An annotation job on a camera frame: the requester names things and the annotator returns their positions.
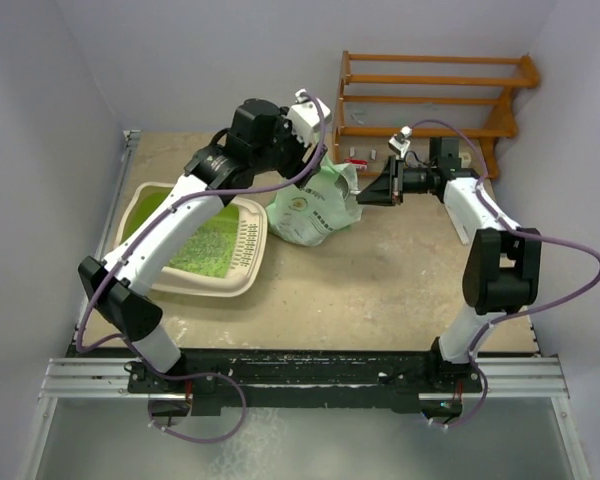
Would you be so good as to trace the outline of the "green cat litter bag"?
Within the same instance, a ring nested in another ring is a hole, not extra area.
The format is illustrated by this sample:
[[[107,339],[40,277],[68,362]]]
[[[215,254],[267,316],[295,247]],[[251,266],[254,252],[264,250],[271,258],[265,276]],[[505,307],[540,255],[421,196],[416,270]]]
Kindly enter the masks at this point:
[[[358,188],[353,165],[333,164],[325,157],[320,170],[303,188],[291,185],[278,190],[266,207],[269,230],[286,242],[313,247],[332,233],[357,223],[363,207],[356,197],[342,199],[334,186],[339,176]]]

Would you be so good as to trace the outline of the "silver metal scoop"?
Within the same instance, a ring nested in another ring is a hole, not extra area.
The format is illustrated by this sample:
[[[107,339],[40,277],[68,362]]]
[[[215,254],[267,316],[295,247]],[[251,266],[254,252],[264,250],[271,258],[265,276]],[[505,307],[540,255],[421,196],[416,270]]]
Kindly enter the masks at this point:
[[[338,179],[334,182],[334,186],[340,192],[343,200],[355,198],[361,192],[359,188],[351,186],[348,180],[343,176],[338,177]]]

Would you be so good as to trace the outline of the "white bag clip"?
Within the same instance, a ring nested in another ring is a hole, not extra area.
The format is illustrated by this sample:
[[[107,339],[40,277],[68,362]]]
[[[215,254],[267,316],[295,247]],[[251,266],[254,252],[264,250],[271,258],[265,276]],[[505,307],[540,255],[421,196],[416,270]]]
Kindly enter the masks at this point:
[[[450,207],[446,206],[446,211],[447,211],[447,214],[449,215],[449,218],[452,222],[452,225],[456,231],[456,234],[458,235],[458,238],[459,238],[461,244],[468,245],[469,244],[469,236],[468,236],[468,233],[467,233],[462,221]]]

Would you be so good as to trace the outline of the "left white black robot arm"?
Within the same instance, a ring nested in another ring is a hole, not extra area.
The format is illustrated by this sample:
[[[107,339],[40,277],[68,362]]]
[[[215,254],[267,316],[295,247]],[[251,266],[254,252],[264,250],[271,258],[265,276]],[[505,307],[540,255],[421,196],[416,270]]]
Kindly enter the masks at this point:
[[[103,259],[85,257],[78,274],[88,298],[128,348],[150,367],[164,392],[182,387],[186,360],[166,333],[162,310],[147,296],[171,258],[235,197],[258,193],[256,176],[278,173],[282,186],[301,186],[327,152],[330,109],[307,90],[289,107],[248,99],[229,127],[193,154],[172,190],[134,233]]]

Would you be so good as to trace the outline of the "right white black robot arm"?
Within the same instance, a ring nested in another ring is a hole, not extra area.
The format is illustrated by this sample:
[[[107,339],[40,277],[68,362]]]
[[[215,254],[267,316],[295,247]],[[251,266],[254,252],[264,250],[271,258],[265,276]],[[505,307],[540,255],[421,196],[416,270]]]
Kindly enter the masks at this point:
[[[393,156],[357,195],[357,202],[394,206],[407,194],[432,194],[444,205],[460,239],[470,247],[461,282],[464,305],[434,340],[424,369],[432,389],[447,391],[473,373],[470,360],[496,319],[535,302],[541,245],[535,239],[525,239],[526,229],[488,196],[477,172],[463,167],[456,139],[431,139],[431,161],[420,167],[407,164],[410,141],[406,133],[394,135],[389,147]]]

